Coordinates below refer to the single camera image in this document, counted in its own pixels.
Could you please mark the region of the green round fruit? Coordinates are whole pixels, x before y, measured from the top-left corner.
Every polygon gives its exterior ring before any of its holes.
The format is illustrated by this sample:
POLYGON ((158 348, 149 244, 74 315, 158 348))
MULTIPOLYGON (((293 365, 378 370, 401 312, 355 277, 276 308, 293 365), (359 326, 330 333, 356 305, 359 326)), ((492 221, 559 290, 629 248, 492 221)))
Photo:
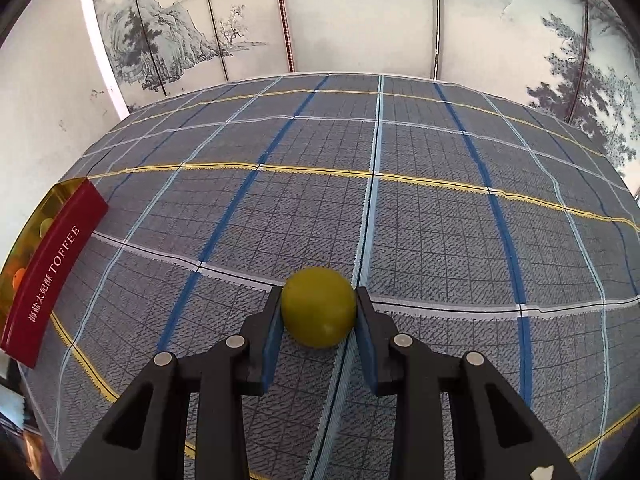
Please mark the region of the green round fruit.
POLYGON ((343 341, 355 325, 355 289, 343 275, 322 266, 293 273, 281 292, 286 330, 302 346, 327 349, 343 341))

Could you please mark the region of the green fruit in box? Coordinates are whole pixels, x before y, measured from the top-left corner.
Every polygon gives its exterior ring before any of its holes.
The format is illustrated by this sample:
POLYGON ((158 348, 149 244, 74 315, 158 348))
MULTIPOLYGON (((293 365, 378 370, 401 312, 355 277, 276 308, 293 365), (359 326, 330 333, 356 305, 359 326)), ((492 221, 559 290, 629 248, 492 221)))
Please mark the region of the green fruit in box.
POLYGON ((53 219, 52 218, 44 218, 41 223, 40 223, 40 227, 39 227, 39 236, 40 238, 43 238, 46 236, 47 232, 50 229, 50 226, 52 226, 53 223, 53 219))

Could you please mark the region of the orange fruit in box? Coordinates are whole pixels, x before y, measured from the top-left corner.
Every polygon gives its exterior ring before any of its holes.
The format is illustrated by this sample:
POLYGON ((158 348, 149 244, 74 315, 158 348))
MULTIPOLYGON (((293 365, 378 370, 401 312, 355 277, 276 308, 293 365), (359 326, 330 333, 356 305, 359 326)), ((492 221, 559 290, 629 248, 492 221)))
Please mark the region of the orange fruit in box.
POLYGON ((12 278, 12 287, 14 292, 17 291, 17 289, 20 288, 21 285, 21 281, 24 278, 26 269, 25 268, 19 268, 15 271, 13 278, 12 278))

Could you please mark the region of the painted folding screen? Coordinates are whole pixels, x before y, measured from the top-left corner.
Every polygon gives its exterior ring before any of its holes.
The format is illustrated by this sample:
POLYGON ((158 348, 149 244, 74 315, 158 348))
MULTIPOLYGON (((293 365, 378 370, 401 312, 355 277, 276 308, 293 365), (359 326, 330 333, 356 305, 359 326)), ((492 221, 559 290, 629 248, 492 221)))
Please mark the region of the painted folding screen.
POLYGON ((383 72, 538 107, 639 186, 639 36, 610 0, 92 0, 137 108, 228 80, 383 72))

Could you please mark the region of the red toffee box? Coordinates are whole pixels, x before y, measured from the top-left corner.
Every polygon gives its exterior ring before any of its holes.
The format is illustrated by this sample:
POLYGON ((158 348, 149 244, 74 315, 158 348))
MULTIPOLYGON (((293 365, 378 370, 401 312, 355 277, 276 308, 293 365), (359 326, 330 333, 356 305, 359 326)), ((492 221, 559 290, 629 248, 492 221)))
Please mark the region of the red toffee box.
POLYGON ((36 365, 53 307, 107 203, 86 177, 58 182, 43 197, 17 237, 1 270, 1 350, 23 365, 36 365), (40 238, 44 218, 52 218, 40 238), (14 292, 15 271, 25 268, 14 292))

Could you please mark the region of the plaid grey tablecloth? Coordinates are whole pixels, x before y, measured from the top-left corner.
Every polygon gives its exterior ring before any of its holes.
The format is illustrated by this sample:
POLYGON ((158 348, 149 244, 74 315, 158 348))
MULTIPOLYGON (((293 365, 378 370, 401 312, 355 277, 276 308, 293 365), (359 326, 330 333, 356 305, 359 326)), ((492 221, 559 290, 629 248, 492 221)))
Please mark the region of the plaid grey tablecloth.
POLYGON ((24 370, 64 467, 152 355, 236 332, 308 266, 482 352, 584 479, 639 421, 639 207, 579 129, 457 84, 311 74, 159 102, 74 156, 107 213, 24 370))

